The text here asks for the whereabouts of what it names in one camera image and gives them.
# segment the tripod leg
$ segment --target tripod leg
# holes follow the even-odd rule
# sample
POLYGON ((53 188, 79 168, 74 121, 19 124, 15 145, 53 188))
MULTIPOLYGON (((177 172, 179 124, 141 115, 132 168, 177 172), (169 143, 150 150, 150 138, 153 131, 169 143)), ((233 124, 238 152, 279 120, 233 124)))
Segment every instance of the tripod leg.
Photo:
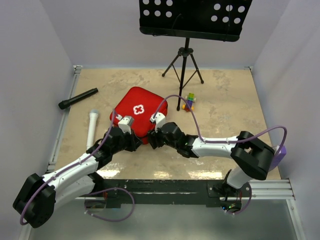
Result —
MULTIPOLYGON (((187 65, 187 56, 184 56, 183 57, 183 62, 182 62, 180 88, 179 88, 179 96, 180 97, 181 97, 181 94, 182 94, 182 89, 184 88, 184 78, 185 78, 186 65, 187 65)), ((178 106, 176 107, 177 111, 180 110, 180 102, 181 102, 181 98, 178 99, 178 106)))
POLYGON ((192 62, 193 62, 193 64, 194 64, 195 70, 196 70, 196 72, 197 72, 198 75, 199 75, 200 81, 201 81, 202 84, 204 84, 205 82, 204 82, 204 80, 202 79, 202 76, 201 76, 201 74, 200 74, 198 65, 197 65, 197 63, 196 63, 195 57, 194 57, 194 55, 193 55, 192 52, 190 53, 190 56, 191 56, 192 62))
POLYGON ((166 75, 166 73, 169 71, 169 69, 174 65, 175 61, 178 59, 178 57, 180 57, 179 53, 175 56, 175 58, 173 59, 173 61, 170 63, 170 65, 167 67, 167 69, 164 71, 164 73, 162 73, 162 77, 164 77, 166 75))

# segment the red bag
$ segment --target red bag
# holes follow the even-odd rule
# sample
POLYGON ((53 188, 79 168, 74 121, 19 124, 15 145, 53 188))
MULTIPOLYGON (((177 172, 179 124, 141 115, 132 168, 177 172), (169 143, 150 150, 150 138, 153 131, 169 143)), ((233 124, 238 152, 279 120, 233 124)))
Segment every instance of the red bag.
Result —
MULTIPOLYGON (((114 118, 114 125, 117 126, 124 116, 133 117, 134 121, 131 128, 134 130, 135 135, 142 140, 143 144, 148 144, 147 133, 155 128, 155 125, 150 122, 150 117, 156 112, 163 99, 163 97, 141 87, 132 87, 115 107, 117 116, 114 118)), ((159 113, 167 115, 167 101, 162 104, 159 113)))

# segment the table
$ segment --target table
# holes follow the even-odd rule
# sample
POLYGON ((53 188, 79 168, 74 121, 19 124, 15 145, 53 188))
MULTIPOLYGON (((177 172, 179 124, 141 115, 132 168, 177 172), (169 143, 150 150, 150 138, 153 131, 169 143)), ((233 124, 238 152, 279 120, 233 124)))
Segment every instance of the table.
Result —
MULTIPOLYGON (((166 97, 178 94, 179 82, 171 69, 162 77, 163 69, 83 69, 75 94, 92 88, 99 92, 70 109, 55 169, 77 159, 86 151, 89 112, 99 110, 95 139, 103 137, 110 125, 109 115, 131 87, 139 86, 166 97)), ((186 79, 193 73, 187 69, 186 79)), ((194 93, 194 113, 201 135, 208 138, 236 136, 240 131, 257 134, 266 129, 250 70, 202 69, 204 84, 195 75, 183 89, 182 96, 194 93)), ((167 122, 176 122, 186 134, 197 134, 190 112, 177 111, 177 98, 168 102, 167 122)), ((260 138, 268 144, 269 136, 260 138)), ((143 145, 136 152, 122 151, 98 173, 105 179, 223 179, 236 167, 232 159, 220 157, 184 158, 174 149, 164 146, 153 150, 143 145)), ((278 168, 267 179, 279 180, 278 168)))

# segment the tripod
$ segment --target tripod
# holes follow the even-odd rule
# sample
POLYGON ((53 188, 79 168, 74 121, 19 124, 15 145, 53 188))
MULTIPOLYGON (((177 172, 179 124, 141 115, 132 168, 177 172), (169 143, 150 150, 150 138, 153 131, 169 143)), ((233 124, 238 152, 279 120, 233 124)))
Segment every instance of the tripod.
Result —
MULTIPOLYGON (((200 81, 202 84, 204 84, 204 80, 202 79, 202 76, 200 74, 200 71, 199 71, 199 68, 198 68, 198 65, 196 63, 196 60, 195 60, 195 57, 193 55, 193 52, 194 50, 192 48, 189 48, 189 42, 190 42, 190 38, 189 37, 186 37, 185 38, 185 44, 184 44, 184 47, 180 47, 179 48, 179 51, 178 51, 178 54, 175 56, 175 58, 173 59, 173 61, 170 63, 170 65, 167 67, 167 69, 164 71, 164 73, 162 73, 162 77, 164 77, 166 75, 166 73, 169 71, 169 69, 171 67, 173 67, 174 69, 174 72, 176 74, 176 77, 178 78, 179 82, 180 82, 180 87, 179 87, 179 96, 181 97, 181 94, 182 94, 182 89, 187 85, 187 83, 191 80, 191 78, 196 74, 198 73, 199 75, 199 78, 200 78, 200 81), (186 83, 184 84, 184 79, 185 79, 185 72, 186 72, 186 64, 187 64, 187 57, 190 55, 191 59, 192 59, 192 62, 194 64, 194 67, 195 67, 195 71, 194 73, 191 75, 191 77, 186 81, 186 83), (178 76, 178 73, 176 71, 176 68, 174 66, 174 63, 175 61, 180 57, 182 56, 183 57, 183 61, 182 61, 182 70, 181 70, 181 78, 179 78, 178 76)), ((176 110, 179 111, 180 110, 180 102, 181 102, 181 99, 179 98, 178 99, 178 105, 176 107, 176 110)))

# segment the microphone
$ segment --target microphone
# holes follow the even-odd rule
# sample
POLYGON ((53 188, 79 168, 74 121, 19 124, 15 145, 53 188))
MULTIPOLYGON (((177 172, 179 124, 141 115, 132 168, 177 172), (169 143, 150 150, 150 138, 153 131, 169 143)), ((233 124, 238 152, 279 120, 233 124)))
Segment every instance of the microphone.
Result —
POLYGON ((78 96, 74 96, 68 100, 63 100, 62 102, 60 102, 58 104, 58 106, 62 110, 66 109, 66 108, 70 107, 72 104, 75 104, 83 99, 86 99, 86 98, 90 97, 91 95, 96 94, 97 92, 98 92, 98 88, 93 88, 89 91, 86 91, 84 93, 79 94, 78 96))
POLYGON ((92 109, 89 113, 89 129, 88 137, 86 139, 86 149, 88 150, 94 144, 96 123, 99 116, 99 111, 97 109, 92 109))

